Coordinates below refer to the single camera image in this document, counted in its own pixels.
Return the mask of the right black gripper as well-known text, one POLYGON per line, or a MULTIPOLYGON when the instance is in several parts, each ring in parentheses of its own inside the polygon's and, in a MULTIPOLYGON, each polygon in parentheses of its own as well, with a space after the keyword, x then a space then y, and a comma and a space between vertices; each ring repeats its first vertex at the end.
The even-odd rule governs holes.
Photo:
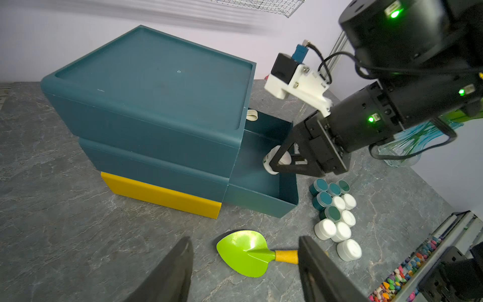
POLYGON ((392 142, 402 132, 405 94, 389 81, 374 82, 336 104, 328 117, 312 114, 269 152, 269 167, 311 177, 348 172, 352 152, 392 142))

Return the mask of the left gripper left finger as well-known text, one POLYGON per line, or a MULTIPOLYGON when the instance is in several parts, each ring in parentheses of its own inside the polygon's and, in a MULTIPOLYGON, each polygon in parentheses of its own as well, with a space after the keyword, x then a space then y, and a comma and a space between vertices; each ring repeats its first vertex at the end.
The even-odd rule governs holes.
POLYGON ((187 301, 191 285, 194 249, 183 237, 126 301, 187 301))

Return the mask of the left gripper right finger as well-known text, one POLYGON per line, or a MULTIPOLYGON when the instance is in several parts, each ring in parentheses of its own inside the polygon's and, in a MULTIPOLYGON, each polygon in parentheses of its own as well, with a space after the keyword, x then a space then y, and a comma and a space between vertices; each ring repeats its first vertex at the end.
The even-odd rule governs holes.
POLYGON ((309 236, 299 238, 299 274, 305 301, 368 301, 309 236))

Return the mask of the teal drawer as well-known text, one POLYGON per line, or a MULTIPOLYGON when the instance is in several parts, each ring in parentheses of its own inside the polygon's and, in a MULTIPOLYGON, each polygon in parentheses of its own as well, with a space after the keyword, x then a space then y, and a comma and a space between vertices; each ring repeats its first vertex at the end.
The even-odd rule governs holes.
POLYGON ((223 202, 282 218, 299 204, 294 174, 269 174, 263 158, 281 145, 293 124, 259 113, 258 120, 247 121, 241 147, 223 202))

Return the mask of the teal drawer cabinet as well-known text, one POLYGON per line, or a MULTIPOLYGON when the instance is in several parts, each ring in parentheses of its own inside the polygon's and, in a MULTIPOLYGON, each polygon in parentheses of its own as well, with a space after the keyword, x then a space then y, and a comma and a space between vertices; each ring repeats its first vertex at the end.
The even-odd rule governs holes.
POLYGON ((41 89, 99 172, 222 203, 255 68, 141 25, 41 89))

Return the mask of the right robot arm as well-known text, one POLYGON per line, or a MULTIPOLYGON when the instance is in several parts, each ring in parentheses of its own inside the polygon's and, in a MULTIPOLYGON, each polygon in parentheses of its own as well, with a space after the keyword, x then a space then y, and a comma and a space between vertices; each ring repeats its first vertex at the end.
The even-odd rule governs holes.
POLYGON ((333 104, 324 96, 332 76, 303 62, 311 42, 279 54, 265 89, 279 99, 292 95, 314 113, 265 156, 269 173, 343 174, 351 153, 364 147, 390 161, 377 147, 397 133, 430 122, 453 142, 457 134, 443 115, 480 112, 481 1, 352 1, 339 23, 357 74, 371 83, 333 104))

